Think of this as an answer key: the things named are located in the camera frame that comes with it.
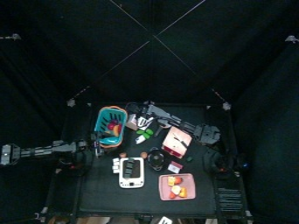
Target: red object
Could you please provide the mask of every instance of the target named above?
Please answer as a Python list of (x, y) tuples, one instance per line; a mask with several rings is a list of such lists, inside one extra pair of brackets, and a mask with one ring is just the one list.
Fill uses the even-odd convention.
[(177, 177), (174, 183), (179, 185), (183, 182), (183, 178)]
[(122, 128), (123, 128), (123, 125), (122, 125), (122, 123), (118, 125), (118, 133), (121, 134), (121, 132), (122, 132)]
[(171, 148), (163, 146), (163, 149), (166, 151), (169, 151), (173, 156), (177, 156), (178, 158), (182, 158), (183, 157), (183, 155), (178, 151), (173, 150)]
[(170, 199), (175, 199), (177, 195), (174, 192), (170, 193)]
[(114, 128), (115, 128), (115, 124), (111, 122), (109, 125), (107, 125), (107, 128), (110, 129), (110, 130), (113, 130)]

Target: cardboard box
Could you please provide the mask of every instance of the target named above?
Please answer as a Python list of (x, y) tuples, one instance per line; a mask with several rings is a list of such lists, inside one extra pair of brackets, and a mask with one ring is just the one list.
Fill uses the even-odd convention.
[(163, 140), (163, 150), (178, 158), (183, 158), (191, 141), (193, 137), (187, 133), (171, 127), (166, 139)]

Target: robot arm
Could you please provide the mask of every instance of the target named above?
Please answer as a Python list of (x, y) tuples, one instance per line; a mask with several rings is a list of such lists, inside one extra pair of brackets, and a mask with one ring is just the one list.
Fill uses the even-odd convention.
[(170, 128), (174, 126), (190, 134), (194, 140), (202, 145), (211, 147), (221, 140), (221, 130), (218, 127), (207, 124), (195, 126), (189, 122), (185, 122), (179, 117), (158, 108), (153, 102), (147, 103), (137, 113), (138, 120), (149, 119), (150, 117), (154, 117), (163, 127)]
[(3, 145), (3, 149), (0, 150), (0, 165), (15, 165), (21, 159), (50, 156), (55, 152), (75, 154), (78, 151), (86, 150), (86, 148), (86, 141), (74, 142), (71, 144), (66, 144), (63, 141), (54, 141), (51, 146), (31, 149), (22, 149), (17, 144), (10, 143)]

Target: table surface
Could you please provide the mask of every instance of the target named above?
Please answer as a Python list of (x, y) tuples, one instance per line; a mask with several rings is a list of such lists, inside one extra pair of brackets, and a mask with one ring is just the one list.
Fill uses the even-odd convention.
[[(206, 123), (217, 126), (221, 130), (225, 144), (234, 148), (234, 136), (231, 131), (230, 113), (222, 107), (207, 106), (178, 106), (157, 105), (171, 115), (182, 118), (186, 122), (198, 125)], [(91, 126), (97, 123), (101, 106), (91, 115)], [(149, 127), (158, 130), (158, 123)], [(126, 152), (127, 156), (141, 157), (143, 151), (153, 147), (162, 148), (169, 129), (163, 130), (158, 137), (151, 136), (143, 143), (137, 144), (137, 132), (126, 128), (123, 143), (117, 150), (111, 151), (102, 158), (94, 159), (93, 168), (83, 180), (81, 189), (79, 211), (86, 214), (98, 215), (175, 215), (182, 217), (211, 217), (217, 213), (215, 192), (213, 176), (203, 170), (203, 155), (207, 147), (191, 140), (189, 150), (182, 159), (166, 155), (166, 163), (161, 171), (155, 171), (145, 161), (145, 186), (142, 188), (126, 189), (119, 186), (118, 174), (113, 172), (113, 159), (119, 153)], [(175, 161), (183, 168), (181, 173), (191, 173), (195, 181), (195, 199), (162, 200), (159, 193), (159, 177), (174, 174), (167, 170), (169, 164)]]

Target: black fabric wall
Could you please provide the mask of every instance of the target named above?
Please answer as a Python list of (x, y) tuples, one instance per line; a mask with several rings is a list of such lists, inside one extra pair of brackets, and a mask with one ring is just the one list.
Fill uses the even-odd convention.
[(298, 1), (13, 0), (0, 7), (0, 37), (23, 38), (0, 39), (0, 145), (61, 139), (73, 98), (215, 104), (222, 97), (253, 163), (250, 210), (265, 222), (299, 221), (299, 43), (286, 42), (299, 33)]

